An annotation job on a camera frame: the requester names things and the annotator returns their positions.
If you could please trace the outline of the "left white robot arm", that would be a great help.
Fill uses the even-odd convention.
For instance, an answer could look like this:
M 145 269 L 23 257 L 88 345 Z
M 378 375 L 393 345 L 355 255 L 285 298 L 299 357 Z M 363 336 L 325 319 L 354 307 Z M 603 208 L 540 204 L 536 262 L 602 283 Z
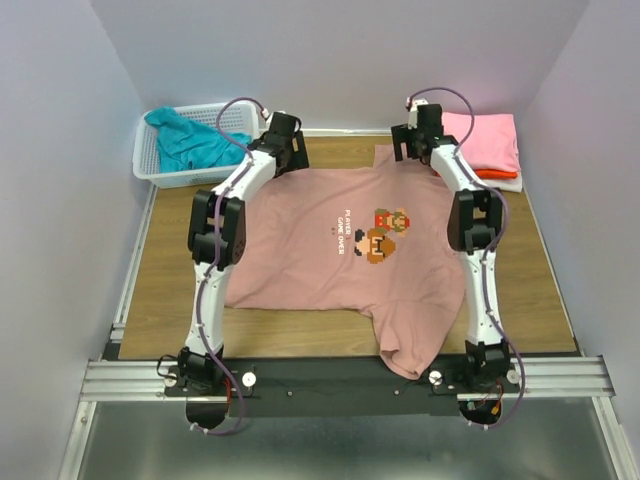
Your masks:
M 201 395 L 214 393 L 230 375 L 222 364 L 226 290 L 246 244 L 246 207 L 269 181 L 309 166 L 301 120 L 275 112 L 267 130 L 247 146 L 240 165 L 221 184 L 198 191 L 192 202 L 187 245 L 195 294 L 178 378 Z

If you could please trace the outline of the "dusty pink graphic t-shirt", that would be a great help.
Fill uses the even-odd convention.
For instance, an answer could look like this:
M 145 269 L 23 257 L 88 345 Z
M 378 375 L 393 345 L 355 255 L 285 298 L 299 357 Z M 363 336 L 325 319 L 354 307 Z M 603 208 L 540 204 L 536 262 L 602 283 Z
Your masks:
M 246 208 L 247 245 L 226 293 L 232 308 L 354 310 L 379 353 L 415 380 L 460 311 L 465 281 L 451 250 L 451 192 L 388 146 L 358 169 L 309 168 L 266 183 Z

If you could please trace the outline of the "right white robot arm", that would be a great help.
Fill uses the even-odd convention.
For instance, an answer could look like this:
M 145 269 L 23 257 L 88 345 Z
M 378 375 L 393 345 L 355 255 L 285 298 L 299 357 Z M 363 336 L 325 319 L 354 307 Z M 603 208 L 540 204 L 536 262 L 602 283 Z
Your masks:
M 408 100 L 407 111 L 408 121 L 391 128 L 395 160 L 421 161 L 453 193 L 447 239 L 463 267 L 469 309 L 465 359 L 456 377 L 467 389 L 480 392 L 510 368 L 495 280 L 496 249 L 504 233 L 504 196 L 477 176 L 458 140 L 444 133 L 440 105 Z

